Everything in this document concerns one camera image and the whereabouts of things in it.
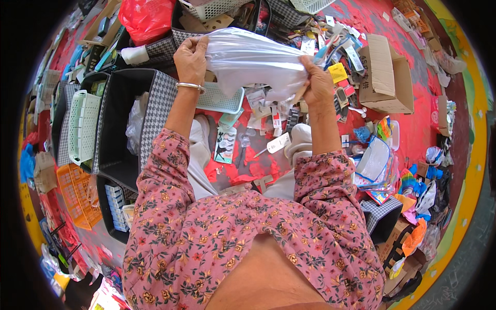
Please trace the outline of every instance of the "woman's left hand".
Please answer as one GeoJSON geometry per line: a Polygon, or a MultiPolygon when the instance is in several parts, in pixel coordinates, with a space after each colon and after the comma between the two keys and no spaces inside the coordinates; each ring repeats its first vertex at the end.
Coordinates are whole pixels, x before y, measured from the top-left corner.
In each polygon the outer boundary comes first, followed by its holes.
{"type": "Polygon", "coordinates": [[[205,83],[207,62],[205,52],[208,37],[187,38],[174,53],[174,63],[178,71],[179,82],[201,85],[205,83]]]}

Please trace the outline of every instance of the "false eyelash package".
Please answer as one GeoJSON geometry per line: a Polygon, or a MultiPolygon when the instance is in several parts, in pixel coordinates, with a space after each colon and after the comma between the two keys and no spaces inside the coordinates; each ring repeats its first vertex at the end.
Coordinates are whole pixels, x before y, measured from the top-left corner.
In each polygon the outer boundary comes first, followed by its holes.
{"type": "Polygon", "coordinates": [[[231,164],[233,162],[234,145],[236,143],[237,130],[217,128],[217,143],[215,144],[214,161],[231,164]]]}

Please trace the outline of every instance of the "woman's right hand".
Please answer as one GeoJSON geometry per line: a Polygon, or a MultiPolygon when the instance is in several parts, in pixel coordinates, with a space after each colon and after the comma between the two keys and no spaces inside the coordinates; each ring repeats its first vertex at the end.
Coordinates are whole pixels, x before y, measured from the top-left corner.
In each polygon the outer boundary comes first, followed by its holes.
{"type": "Polygon", "coordinates": [[[306,55],[301,56],[300,61],[310,74],[309,80],[305,82],[305,86],[308,86],[307,91],[303,94],[309,109],[328,105],[334,109],[334,83],[331,74],[316,66],[306,55]]]}
{"type": "Polygon", "coordinates": [[[174,53],[174,64],[178,71],[179,82],[201,85],[205,83],[208,37],[187,38],[174,53]]]}

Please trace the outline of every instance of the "red package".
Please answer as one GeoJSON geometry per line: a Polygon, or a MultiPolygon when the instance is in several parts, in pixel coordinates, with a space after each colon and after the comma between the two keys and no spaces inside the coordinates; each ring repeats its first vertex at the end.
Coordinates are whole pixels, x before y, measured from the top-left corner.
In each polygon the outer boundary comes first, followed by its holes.
{"type": "Polygon", "coordinates": [[[136,46],[161,39],[171,29],[176,0],[123,0],[119,20],[136,46]]]}

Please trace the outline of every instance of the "light green plastic basket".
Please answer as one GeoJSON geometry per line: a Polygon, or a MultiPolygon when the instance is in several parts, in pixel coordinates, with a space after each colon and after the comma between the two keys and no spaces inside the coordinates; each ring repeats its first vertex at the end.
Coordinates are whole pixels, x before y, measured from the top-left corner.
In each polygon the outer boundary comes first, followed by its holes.
{"type": "Polygon", "coordinates": [[[84,89],[77,91],[72,97],[68,147],[69,158],[78,166],[93,158],[100,103],[100,97],[88,94],[84,89]]]}

